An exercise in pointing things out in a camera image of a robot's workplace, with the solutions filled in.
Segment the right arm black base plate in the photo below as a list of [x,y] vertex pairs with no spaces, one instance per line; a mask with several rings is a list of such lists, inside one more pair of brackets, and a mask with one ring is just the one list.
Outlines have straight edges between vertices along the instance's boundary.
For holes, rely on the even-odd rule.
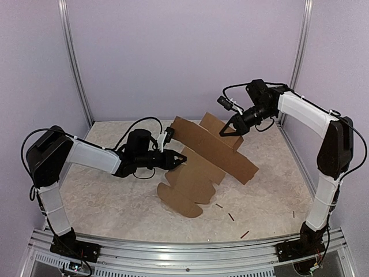
[[322,254],[326,250],[322,241],[312,247],[305,247],[300,239],[285,240],[278,243],[275,249],[279,262],[301,259],[318,253]]

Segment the right robot arm white sleeve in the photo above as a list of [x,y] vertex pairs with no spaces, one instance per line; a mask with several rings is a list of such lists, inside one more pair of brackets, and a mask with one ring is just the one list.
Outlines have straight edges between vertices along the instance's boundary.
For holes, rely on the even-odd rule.
[[258,115],[289,115],[313,130],[322,144],[317,155],[319,180],[314,201],[300,229],[299,243],[313,248],[322,241],[329,216],[338,202],[340,186],[353,158],[353,122],[337,113],[326,111],[298,95],[284,84],[253,80],[246,91]]

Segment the robot arm white sleeve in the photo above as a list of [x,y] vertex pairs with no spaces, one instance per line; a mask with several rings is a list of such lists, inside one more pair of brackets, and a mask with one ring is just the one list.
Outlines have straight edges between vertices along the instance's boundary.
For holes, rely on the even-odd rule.
[[148,133],[143,134],[145,143],[138,138],[142,132],[134,132],[134,138],[118,148],[90,143],[66,133],[57,125],[36,129],[26,139],[36,134],[40,137],[30,147],[25,143],[21,146],[21,160],[32,181],[30,199],[37,200],[50,230],[61,238],[76,238],[65,209],[66,195],[61,194],[61,189],[68,188],[71,172],[81,170],[94,177],[103,174],[126,178],[138,169],[146,168],[135,165],[136,156],[159,151],[158,148],[149,149],[154,139]]
[[313,248],[322,241],[329,216],[338,202],[340,186],[353,158],[353,122],[337,113],[326,111],[298,95],[284,84],[253,80],[246,91],[258,115],[289,115],[313,130],[322,144],[317,155],[319,180],[314,201],[300,229],[299,243]]

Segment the left robot arm white sleeve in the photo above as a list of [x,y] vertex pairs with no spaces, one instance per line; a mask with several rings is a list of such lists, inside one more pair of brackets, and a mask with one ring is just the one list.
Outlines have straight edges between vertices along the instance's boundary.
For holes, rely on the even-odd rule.
[[126,178],[138,169],[146,168],[135,165],[136,156],[159,151],[158,148],[149,149],[154,139],[148,133],[143,134],[145,143],[138,138],[142,132],[134,132],[134,138],[118,148],[90,143],[66,133],[57,125],[36,129],[26,139],[36,134],[40,137],[30,147],[25,143],[21,146],[21,160],[32,181],[30,199],[37,200],[50,230],[61,238],[76,238],[65,209],[66,195],[61,194],[61,189],[68,188],[71,172],[81,170],[94,177],[103,174]]

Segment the brown cardboard box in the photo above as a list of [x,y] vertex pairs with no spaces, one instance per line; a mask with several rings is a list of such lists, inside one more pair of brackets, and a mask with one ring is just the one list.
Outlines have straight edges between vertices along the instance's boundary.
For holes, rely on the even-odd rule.
[[165,174],[166,182],[159,183],[159,199],[177,213],[187,218],[197,218],[202,205],[210,203],[215,185],[229,174],[245,185],[259,168],[239,153],[242,136],[220,137],[225,123],[211,113],[206,113],[200,123],[176,117],[171,128],[174,140],[183,144],[181,153],[187,161]]

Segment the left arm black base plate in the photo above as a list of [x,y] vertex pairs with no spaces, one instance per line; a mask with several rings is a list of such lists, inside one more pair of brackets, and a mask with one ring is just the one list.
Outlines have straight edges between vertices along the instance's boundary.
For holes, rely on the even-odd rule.
[[74,237],[53,237],[50,251],[61,256],[96,263],[100,254],[101,246],[91,242],[84,242]]

